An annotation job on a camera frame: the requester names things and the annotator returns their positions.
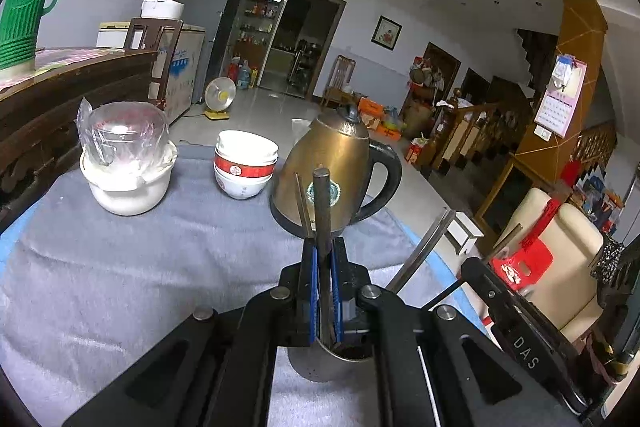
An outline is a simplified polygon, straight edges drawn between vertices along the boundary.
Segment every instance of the blue gripper pad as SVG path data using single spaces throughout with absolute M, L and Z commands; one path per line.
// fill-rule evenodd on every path
M 309 303 L 309 345 L 318 336 L 318 250 L 314 247 L 311 259 L 311 302 Z
M 334 251 L 332 250 L 329 255 L 331 256 L 331 290 L 334 294 L 335 341 L 341 342 L 344 331 L 342 328 L 342 299 L 340 298 L 340 285 L 338 284 L 338 267 L 335 263 Z

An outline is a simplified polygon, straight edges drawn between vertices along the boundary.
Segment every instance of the kettle handle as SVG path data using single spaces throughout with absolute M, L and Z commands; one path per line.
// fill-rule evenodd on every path
M 369 216 L 372 216 L 377 211 L 385 206 L 389 200 L 393 197 L 398 190 L 400 180 L 402 179 L 402 163 L 400 158 L 396 154 L 396 151 L 392 149 L 390 145 L 377 142 L 375 140 L 369 141 L 369 169 L 367 179 L 365 180 L 362 191 L 366 193 L 369 182 L 371 181 L 371 174 L 373 172 L 373 165 L 376 163 L 382 163 L 386 168 L 386 181 L 380 194 L 373 198 L 369 203 L 361 206 L 351 219 L 351 223 L 362 221 Z

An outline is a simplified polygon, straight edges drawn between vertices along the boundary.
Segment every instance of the gray tablecloth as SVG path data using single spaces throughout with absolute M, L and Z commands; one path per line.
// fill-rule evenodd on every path
M 300 260 L 302 240 L 271 217 L 268 188 L 229 198 L 211 157 L 210 148 L 180 147 L 167 195 L 141 216 L 101 208 L 80 171 L 61 176 L 40 202 L 0 285 L 0 365 L 44 427 L 59 426 L 196 305 L 240 307 Z M 350 261 L 380 285 L 414 248 L 386 209 L 344 238 Z M 424 264 L 401 297 L 421 305 L 441 290 Z M 272 393 L 270 426 L 378 424 L 369 369 L 310 383 L 279 349 Z

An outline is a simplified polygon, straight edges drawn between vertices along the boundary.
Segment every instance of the metal rod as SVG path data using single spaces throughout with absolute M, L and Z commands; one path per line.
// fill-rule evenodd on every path
M 316 217 L 316 248 L 318 249 L 318 279 L 320 294 L 320 341 L 327 347 L 331 338 L 331 177 L 329 169 L 314 169 L 314 211 Z
M 515 227 L 513 227 L 511 232 L 504 236 L 504 239 L 500 241 L 500 243 L 495 245 L 491 253 L 482 260 L 482 264 L 488 264 L 489 261 L 491 261 L 496 255 L 498 255 L 502 251 L 502 249 L 506 247 L 513 240 L 513 238 L 518 235 L 518 233 L 520 233 L 520 230 L 522 230 L 522 225 L 518 223 Z M 439 295 L 436 295 L 433 299 L 427 302 L 427 304 L 425 304 L 422 309 L 431 310 L 436 304 L 449 297 L 449 295 L 460 288 L 460 286 L 462 286 L 464 283 L 465 281 L 463 279 L 458 279 L 451 286 L 445 288 L 441 293 L 439 293 Z
M 296 177 L 296 185 L 298 190 L 296 191 L 296 203 L 298 204 L 298 214 L 300 214 L 300 224 L 302 230 L 305 231 L 305 238 L 314 237 L 314 231 L 311 228 L 311 218 L 309 217 L 309 209 L 306 206 L 305 191 L 302 188 L 302 182 L 300 181 L 300 175 L 294 172 Z
M 398 293 L 415 271 L 424 263 L 427 256 L 433 251 L 436 243 L 447 232 L 451 221 L 456 217 L 456 211 L 450 209 L 444 209 L 431 224 L 427 233 L 424 234 L 418 246 L 412 254 L 404 261 L 402 267 L 398 270 L 398 273 L 394 275 L 391 282 L 386 285 L 386 289 L 393 293 Z

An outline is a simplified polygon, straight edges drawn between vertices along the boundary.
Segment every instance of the green thermos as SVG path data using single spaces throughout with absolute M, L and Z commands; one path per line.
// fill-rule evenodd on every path
M 34 70 L 40 18 L 56 2 L 45 8 L 45 0 L 5 0 L 0 18 L 0 80 Z

